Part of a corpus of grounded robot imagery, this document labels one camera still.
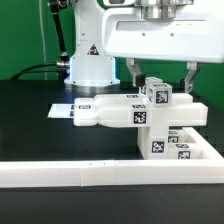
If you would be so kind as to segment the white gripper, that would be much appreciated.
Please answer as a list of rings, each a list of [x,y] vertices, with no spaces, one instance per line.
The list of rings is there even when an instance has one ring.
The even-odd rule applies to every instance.
[[[145,19],[141,7],[121,5],[105,11],[102,47],[109,56],[126,59],[133,85],[143,87],[146,75],[139,59],[184,61],[184,91],[193,90],[201,64],[224,62],[224,3],[179,5],[173,18]]]

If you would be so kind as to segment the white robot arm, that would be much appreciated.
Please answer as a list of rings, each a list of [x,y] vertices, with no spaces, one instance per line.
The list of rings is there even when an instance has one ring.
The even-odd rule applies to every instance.
[[[185,91],[202,63],[224,63],[224,0],[70,0],[76,51],[69,84],[108,86],[116,81],[115,59],[124,58],[133,84],[146,75],[141,59],[182,61]]]

